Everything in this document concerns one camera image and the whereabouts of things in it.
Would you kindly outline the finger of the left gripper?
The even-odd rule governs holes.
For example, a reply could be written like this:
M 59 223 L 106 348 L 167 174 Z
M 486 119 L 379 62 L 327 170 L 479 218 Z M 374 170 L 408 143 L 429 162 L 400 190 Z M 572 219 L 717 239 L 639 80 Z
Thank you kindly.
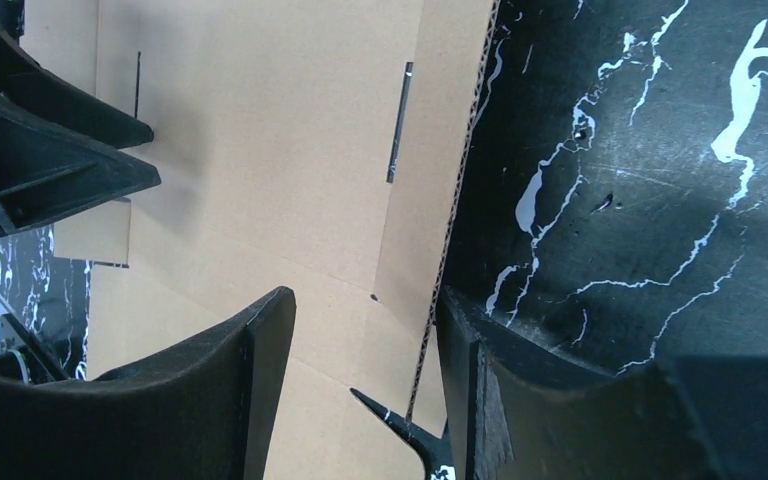
M 0 94 L 0 237 L 159 185 L 151 164 Z
M 0 7 L 0 94 L 18 107 L 117 149 L 154 139 L 149 125 L 42 67 L 19 44 L 23 7 Z

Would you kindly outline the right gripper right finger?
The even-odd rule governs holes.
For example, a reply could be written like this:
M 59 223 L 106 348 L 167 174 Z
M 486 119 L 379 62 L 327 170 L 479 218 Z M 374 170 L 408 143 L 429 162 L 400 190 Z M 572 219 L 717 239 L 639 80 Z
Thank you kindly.
M 451 288 L 437 340 L 461 479 L 768 479 L 768 357 L 684 356 L 613 378 Z

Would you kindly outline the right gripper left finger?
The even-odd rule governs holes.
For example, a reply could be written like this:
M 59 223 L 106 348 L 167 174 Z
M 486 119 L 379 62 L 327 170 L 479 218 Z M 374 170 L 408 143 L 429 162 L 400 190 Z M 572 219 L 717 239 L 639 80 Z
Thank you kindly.
M 92 381 L 0 377 L 0 479 L 260 479 L 294 292 Z

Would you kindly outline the brown cardboard box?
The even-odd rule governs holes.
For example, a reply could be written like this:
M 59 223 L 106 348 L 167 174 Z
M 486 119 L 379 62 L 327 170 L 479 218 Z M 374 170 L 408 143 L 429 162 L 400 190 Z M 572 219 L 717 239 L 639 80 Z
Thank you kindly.
M 30 1 L 25 49 L 155 133 L 127 221 L 74 221 L 92 271 L 87 375 L 284 285 L 297 315 L 270 479 L 421 479 L 353 396 L 439 432 L 415 369 L 491 1 Z

